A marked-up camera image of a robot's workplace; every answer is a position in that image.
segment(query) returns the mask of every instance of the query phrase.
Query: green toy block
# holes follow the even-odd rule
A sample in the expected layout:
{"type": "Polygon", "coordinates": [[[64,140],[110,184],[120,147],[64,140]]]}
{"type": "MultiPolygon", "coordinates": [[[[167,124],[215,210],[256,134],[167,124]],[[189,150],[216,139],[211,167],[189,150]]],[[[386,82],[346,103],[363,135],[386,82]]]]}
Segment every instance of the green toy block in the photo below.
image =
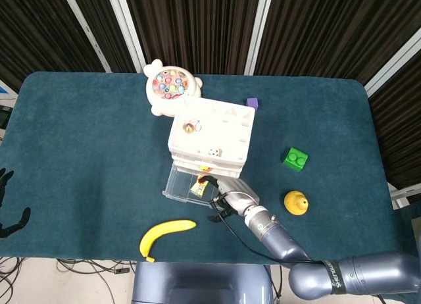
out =
{"type": "Polygon", "coordinates": [[[308,155],[304,154],[302,151],[291,147],[288,152],[287,157],[284,160],[284,165],[292,168],[293,170],[300,171],[304,168],[305,162],[308,159],[308,155]]]}

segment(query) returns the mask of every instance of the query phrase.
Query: purple block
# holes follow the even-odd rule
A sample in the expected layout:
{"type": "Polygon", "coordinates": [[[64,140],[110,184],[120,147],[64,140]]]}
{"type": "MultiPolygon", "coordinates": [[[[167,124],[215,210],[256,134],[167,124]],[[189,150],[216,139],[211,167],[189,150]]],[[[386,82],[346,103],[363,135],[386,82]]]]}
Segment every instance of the purple block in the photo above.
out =
{"type": "Polygon", "coordinates": [[[247,98],[246,105],[248,107],[252,107],[257,111],[257,108],[259,107],[259,102],[257,102],[257,98],[247,98]]]}

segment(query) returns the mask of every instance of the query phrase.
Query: black curtain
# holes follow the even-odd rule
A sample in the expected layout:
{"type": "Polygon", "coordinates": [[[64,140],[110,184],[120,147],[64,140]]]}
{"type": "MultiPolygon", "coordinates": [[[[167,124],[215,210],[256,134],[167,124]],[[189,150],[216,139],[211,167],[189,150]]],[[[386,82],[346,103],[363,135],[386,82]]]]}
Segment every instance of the black curtain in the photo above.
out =
{"type": "Polygon", "coordinates": [[[243,74],[259,0],[128,0],[145,59],[243,74]]]}
{"type": "Polygon", "coordinates": [[[110,0],[76,0],[113,72],[136,72],[110,0]]]}
{"type": "Polygon", "coordinates": [[[66,0],[0,4],[0,79],[16,92],[37,70],[104,71],[66,0]]]}
{"type": "Polygon", "coordinates": [[[421,26],[421,0],[272,0],[255,74],[366,84],[421,26]]]}
{"type": "Polygon", "coordinates": [[[370,104],[387,180],[398,189],[421,183],[421,52],[370,97],[370,104]]]}

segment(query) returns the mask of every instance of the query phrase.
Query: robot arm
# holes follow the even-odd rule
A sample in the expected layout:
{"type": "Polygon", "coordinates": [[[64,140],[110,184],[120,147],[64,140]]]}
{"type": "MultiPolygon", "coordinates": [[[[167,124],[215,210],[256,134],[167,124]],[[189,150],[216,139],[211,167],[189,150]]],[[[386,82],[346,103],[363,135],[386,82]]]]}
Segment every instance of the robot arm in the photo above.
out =
{"type": "MultiPolygon", "coordinates": [[[[218,188],[214,203],[229,206],[231,213],[245,217],[245,224],[264,246],[282,261],[307,261],[310,257],[288,234],[274,215],[259,205],[259,197],[243,181],[235,178],[204,176],[218,188]]],[[[403,253],[377,253],[323,263],[284,263],[291,269],[289,285],[301,299],[318,299],[330,294],[376,295],[417,292],[420,264],[403,253]]]]}

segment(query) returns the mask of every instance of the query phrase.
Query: white floor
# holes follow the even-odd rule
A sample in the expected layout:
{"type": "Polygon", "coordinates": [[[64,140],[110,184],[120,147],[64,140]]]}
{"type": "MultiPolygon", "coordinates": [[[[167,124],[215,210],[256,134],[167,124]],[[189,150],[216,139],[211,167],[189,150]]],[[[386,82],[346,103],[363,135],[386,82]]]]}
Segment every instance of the white floor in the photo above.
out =
{"type": "MultiPolygon", "coordinates": [[[[112,266],[111,261],[99,261],[104,266],[112,266]]],[[[87,264],[77,264],[75,269],[92,270],[87,264]]],[[[279,268],[272,266],[274,283],[279,285],[279,268]]],[[[134,274],[102,273],[111,287],[116,304],[130,304],[134,274]]],[[[287,283],[288,270],[283,268],[284,286],[280,303],[318,303],[318,304],[374,304],[380,303],[371,296],[333,295],[316,301],[303,301],[296,297],[287,283]]],[[[6,283],[0,283],[0,293],[7,288],[6,283]]],[[[104,281],[97,275],[82,275],[72,272],[57,271],[55,259],[31,258],[22,263],[22,270],[14,284],[14,294],[10,304],[112,304],[111,295],[104,281]]]]}

